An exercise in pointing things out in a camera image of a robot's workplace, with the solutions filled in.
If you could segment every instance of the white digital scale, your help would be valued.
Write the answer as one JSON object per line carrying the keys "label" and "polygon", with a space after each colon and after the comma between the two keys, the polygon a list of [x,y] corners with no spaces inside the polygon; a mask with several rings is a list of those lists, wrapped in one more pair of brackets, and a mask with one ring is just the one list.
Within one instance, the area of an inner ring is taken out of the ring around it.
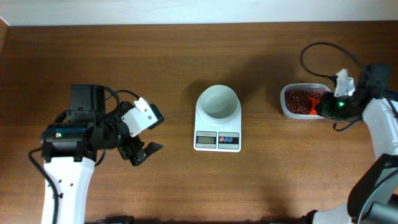
{"label": "white digital scale", "polygon": [[241,150],[241,104],[235,92],[224,85],[205,90],[197,101],[193,148],[197,151]]}

